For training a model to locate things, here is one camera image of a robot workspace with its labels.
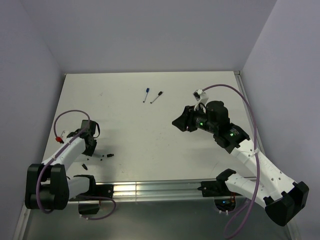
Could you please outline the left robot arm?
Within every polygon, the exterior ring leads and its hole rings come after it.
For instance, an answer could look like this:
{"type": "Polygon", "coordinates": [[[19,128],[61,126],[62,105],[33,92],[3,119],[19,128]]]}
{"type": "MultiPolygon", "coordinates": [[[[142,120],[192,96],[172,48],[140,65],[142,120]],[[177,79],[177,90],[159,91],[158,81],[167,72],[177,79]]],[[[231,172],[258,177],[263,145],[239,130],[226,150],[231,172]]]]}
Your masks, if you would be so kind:
{"type": "Polygon", "coordinates": [[[81,127],[70,132],[50,158],[28,167],[24,199],[27,209],[43,210],[48,214],[63,210],[70,199],[79,195],[86,200],[96,197],[98,188],[94,176],[78,174],[69,179],[67,170],[80,155],[93,155],[97,146],[94,135],[99,131],[97,122],[83,120],[81,127]]]}

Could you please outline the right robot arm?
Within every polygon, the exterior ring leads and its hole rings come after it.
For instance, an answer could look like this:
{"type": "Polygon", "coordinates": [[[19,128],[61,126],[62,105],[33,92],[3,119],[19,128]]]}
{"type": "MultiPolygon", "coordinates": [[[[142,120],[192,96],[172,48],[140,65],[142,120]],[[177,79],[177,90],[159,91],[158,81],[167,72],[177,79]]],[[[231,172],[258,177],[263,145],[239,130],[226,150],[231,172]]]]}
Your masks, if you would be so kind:
{"type": "Polygon", "coordinates": [[[215,182],[202,182],[202,194],[240,194],[264,208],[277,225],[285,226],[306,205],[309,187],[296,182],[278,169],[261,151],[255,149],[253,140],[229,118],[222,101],[210,101],[194,108],[187,105],[172,125],[182,132],[203,130],[213,135],[215,142],[228,154],[238,159],[256,177],[251,181],[230,168],[221,172],[215,182]]]}

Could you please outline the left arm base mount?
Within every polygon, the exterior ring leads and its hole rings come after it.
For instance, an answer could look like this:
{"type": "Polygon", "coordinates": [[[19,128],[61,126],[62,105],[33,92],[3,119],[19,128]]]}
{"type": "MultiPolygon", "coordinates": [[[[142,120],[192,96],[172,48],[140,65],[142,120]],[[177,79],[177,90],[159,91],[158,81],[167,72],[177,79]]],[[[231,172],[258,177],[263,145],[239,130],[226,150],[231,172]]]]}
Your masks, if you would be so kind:
{"type": "Polygon", "coordinates": [[[81,215],[97,217],[101,209],[102,201],[113,198],[113,184],[97,184],[93,193],[81,193],[71,198],[71,203],[78,203],[78,212],[81,215]]]}

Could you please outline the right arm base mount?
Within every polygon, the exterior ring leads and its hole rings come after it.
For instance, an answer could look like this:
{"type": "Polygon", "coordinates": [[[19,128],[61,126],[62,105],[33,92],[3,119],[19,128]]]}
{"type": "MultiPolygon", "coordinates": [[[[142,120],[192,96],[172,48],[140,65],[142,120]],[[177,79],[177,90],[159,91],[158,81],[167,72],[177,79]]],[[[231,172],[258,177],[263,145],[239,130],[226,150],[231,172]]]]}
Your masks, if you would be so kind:
{"type": "Polygon", "coordinates": [[[236,208],[236,194],[228,190],[224,183],[218,180],[202,181],[197,188],[204,198],[213,198],[219,213],[230,213],[236,208]]]}

